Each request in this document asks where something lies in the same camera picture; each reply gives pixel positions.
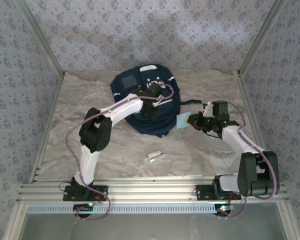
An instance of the white object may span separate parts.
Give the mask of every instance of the white object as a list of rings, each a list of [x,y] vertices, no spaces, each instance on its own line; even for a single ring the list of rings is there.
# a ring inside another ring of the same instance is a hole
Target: white object
[[[169,102],[172,102],[172,99],[168,99],[168,100],[165,100],[165,101],[159,100],[159,101],[153,102],[152,106],[157,107],[157,106],[160,106],[162,104],[167,104]]]
[[[212,107],[212,103],[209,101],[208,103],[207,103],[207,106],[204,106],[203,107],[203,116],[205,117],[206,116],[206,114],[207,114],[207,111],[208,111],[208,109],[211,109],[211,107]]]
[[[145,72],[145,71],[154,70],[154,69],[157,69],[157,67],[155,65],[143,66],[143,67],[140,67],[140,72]]]
[[[223,191],[240,192],[238,188],[238,174],[222,175],[219,178],[219,182]]]
[[[154,157],[156,157],[156,156],[159,156],[160,154],[161,154],[161,151],[155,151],[155,152],[149,153],[149,154],[147,155],[147,158],[148,158],[148,159],[152,159],[152,158],[154,158]]]
[[[94,181],[95,168],[100,153],[100,151],[95,151],[91,153],[90,149],[87,148],[85,145],[81,146],[80,168],[82,171],[83,180],[87,185]],[[74,178],[78,182],[78,184],[82,186],[84,185],[81,181],[79,171],[76,171]]]

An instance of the navy backpack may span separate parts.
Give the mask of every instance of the navy backpack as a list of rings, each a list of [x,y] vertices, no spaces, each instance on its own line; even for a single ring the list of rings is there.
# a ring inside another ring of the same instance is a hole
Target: navy backpack
[[[174,94],[170,99],[154,102],[153,106],[160,109],[158,117],[153,120],[142,113],[132,114],[126,117],[126,121],[139,133],[155,135],[162,137],[167,135],[169,131],[177,123],[177,115],[180,114],[180,107],[189,103],[201,103],[200,100],[189,100],[182,102],[180,100],[179,88],[175,77],[171,71],[162,65],[151,64],[145,66],[137,66],[133,69],[124,71],[117,75],[111,83],[111,90],[115,102],[124,99],[134,89],[146,89],[152,83],[169,84],[173,87]],[[162,86],[162,96],[167,97],[171,94],[171,90]]]

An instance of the patterned wallpaper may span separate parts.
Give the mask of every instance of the patterned wallpaper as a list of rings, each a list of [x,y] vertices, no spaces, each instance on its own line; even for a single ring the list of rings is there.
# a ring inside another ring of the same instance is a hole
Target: patterned wallpaper
[[[273,0],[27,0],[64,71],[238,69]]]
[[[300,225],[300,0],[288,0],[244,79]]]
[[[0,239],[28,180],[59,82],[12,0],[0,0]]]

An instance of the metal frame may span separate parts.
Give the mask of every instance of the metal frame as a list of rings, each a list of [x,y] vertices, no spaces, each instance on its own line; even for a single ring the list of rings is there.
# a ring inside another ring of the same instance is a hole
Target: metal frame
[[[100,179],[96,185],[108,185],[108,196],[114,205],[118,206],[148,206],[158,204],[159,206],[198,206],[211,204],[224,204],[224,200],[197,201],[193,195],[193,190],[198,184],[211,184],[213,176],[167,176],[167,177],[131,177],[131,178],[110,178]],[[62,182],[35,182],[33,184],[23,184],[17,196],[17,204],[10,218],[4,240],[15,240],[21,234],[22,225],[26,213],[35,206],[60,206],[69,207],[71,204],[88,203],[64,202],[63,192],[59,190]],[[294,222],[294,215],[291,205],[288,203],[288,196],[285,185],[280,184],[280,192],[270,200],[277,204],[280,212],[282,224],[289,240],[300,240],[298,226]],[[263,200],[249,197],[247,204],[262,203]],[[100,207],[107,207],[107,203],[101,203]]]
[[[53,102],[52,102],[52,106],[51,106],[51,109],[50,109],[49,117],[47,119],[47,122],[46,122],[46,125],[45,125],[45,128],[44,128],[43,137],[41,139],[39,149],[38,149],[38,152],[37,152],[35,160],[34,160],[32,171],[31,171],[31,174],[30,174],[30,177],[29,177],[29,180],[28,180],[29,184],[32,184],[34,182],[36,172],[37,172],[38,169],[40,169],[42,160],[44,158],[44,154],[45,154],[45,151],[46,151],[46,146],[47,146],[47,143],[48,143],[50,130],[51,130],[51,126],[52,126],[52,120],[53,120],[53,117],[54,117],[56,104],[57,104],[57,100],[58,100],[58,96],[59,96],[59,93],[60,93],[60,89],[61,89],[63,80],[64,80],[64,76],[62,75],[61,78],[60,78],[59,84],[57,86],[56,93],[55,93],[55,96],[54,96],[54,99],[53,99]]]
[[[233,79],[238,84],[239,92],[242,97],[244,108],[246,109],[246,114],[248,116],[249,123],[252,128],[252,133],[255,138],[255,143],[260,146],[261,148],[265,149],[265,142],[262,138],[258,120],[253,109],[253,105],[251,103],[251,99],[249,97],[249,93],[247,90],[247,86],[245,81],[241,76],[239,76],[238,71],[233,71]]]
[[[63,76],[63,70],[57,60],[56,55],[54,54],[53,50],[51,49],[44,33],[42,32],[35,16],[33,15],[31,9],[29,8],[27,2],[25,0],[14,0],[16,6],[19,8],[21,14],[24,17],[24,20],[28,23],[34,37],[38,41],[39,45],[41,46],[44,54],[48,58],[49,62],[51,63],[53,69],[59,74],[59,76]]]
[[[273,25],[277,21],[282,9],[286,5],[287,0],[274,0],[271,8],[268,11],[267,16],[265,17],[263,24],[261,25],[257,35],[255,36],[251,46],[249,47],[248,52],[246,53],[238,71],[240,72],[241,76],[244,76],[254,61],[259,49],[261,48],[262,44],[264,43],[266,37],[268,36],[270,30],[272,29]]]

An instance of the backpack strap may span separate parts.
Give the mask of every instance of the backpack strap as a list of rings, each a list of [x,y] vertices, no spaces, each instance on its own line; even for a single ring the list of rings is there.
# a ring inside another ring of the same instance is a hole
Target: backpack strap
[[[201,100],[196,100],[196,99],[190,99],[188,101],[181,101],[180,105],[187,105],[187,104],[202,104]]]

